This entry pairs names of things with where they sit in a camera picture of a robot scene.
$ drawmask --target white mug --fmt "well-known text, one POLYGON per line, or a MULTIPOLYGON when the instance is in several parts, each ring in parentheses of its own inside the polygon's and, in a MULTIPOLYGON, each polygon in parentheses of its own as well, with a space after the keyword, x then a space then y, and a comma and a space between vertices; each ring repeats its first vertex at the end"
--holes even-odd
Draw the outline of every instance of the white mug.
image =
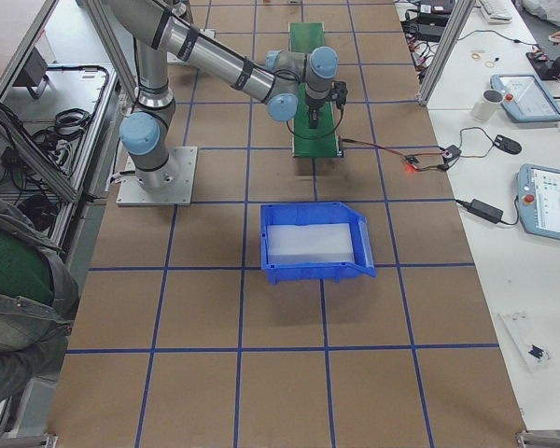
POLYGON ((502 95, 501 91, 488 89, 482 93, 482 97, 475 103, 470 114, 479 121, 488 121, 494 115, 503 99, 504 95, 502 95))

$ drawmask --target white foam insert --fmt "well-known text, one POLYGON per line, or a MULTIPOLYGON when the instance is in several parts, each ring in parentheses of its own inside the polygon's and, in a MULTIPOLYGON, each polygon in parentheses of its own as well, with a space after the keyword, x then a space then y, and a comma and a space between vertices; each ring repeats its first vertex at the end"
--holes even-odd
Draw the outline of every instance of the white foam insert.
POLYGON ((268 263, 355 262, 348 223, 267 226, 268 263))

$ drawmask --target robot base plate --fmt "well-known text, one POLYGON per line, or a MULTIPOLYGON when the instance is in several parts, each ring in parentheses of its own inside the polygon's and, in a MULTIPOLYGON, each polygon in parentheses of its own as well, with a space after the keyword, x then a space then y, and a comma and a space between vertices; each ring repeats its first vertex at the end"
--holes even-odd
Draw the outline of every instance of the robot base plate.
MULTIPOLYGON (((172 147, 170 157, 176 158, 180 166, 178 179, 174 184, 163 189, 144 189, 137 178, 127 176, 120 183, 118 205, 190 205, 193 192, 193 179, 197 165, 197 147, 172 147)), ((129 157, 124 168, 134 170, 134 163, 129 157)))

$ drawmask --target blue plastic bin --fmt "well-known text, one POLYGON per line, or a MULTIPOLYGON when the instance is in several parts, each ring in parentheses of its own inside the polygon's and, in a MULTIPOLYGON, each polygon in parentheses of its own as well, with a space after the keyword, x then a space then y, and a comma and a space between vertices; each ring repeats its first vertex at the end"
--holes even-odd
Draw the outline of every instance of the blue plastic bin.
POLYGON ((375 277, 367 219, 343 203, 279 203, 261 206, 261 269, 270 282, 288 280, 353 278, 365 273, 375 277), (271 264, 269 262, 268 226, 348 223, 355 262, 271 264))

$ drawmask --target white table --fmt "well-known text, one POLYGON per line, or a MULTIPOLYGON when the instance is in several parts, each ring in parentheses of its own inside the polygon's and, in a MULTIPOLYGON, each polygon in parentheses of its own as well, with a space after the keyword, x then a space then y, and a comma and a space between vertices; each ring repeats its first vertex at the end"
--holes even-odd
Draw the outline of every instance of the white table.
MULTIPOLYGON (((474 10, 462 35, 477 29, 494 29, 511 38, 533 42, 518 12, 510 5, 511 24, 487 25, 474 10)), ((493 34, 475 33, 458 42, 446 64, 429 104, 429 115, 441 146, 458 145, 460 129, 482 126, 492 137, 501 133, 523 146, 516 156, 493 148, 484 159, 461 159, 448 172, 457 199, 479 199, 504 210, 504 219, 515 218, 513 199, 516 174, 523 163, 560 169, 560 123, 514 124, 503 110, 487 123, 469 114, 493 74, 532 73, 525 57, 530 47, 513 44, 493 34), (479 61, 473 51, 483 51, 479 61), (485 61, 499 61, 488 68, 485 61)), ((548 83, 552 94, 560 85, 548 83)), ((489 142, 479 131, 463 135, 463 153, 481 155, 489 142)), ((560 429, 560 241, 530 235, 519 224, 495 226, 461 209, 498 340, 512 386, 529 430, 560 429), (522 359, 498 315, 526 312, 535 345, 548 349, 552 359, 531 371, 522 359)))

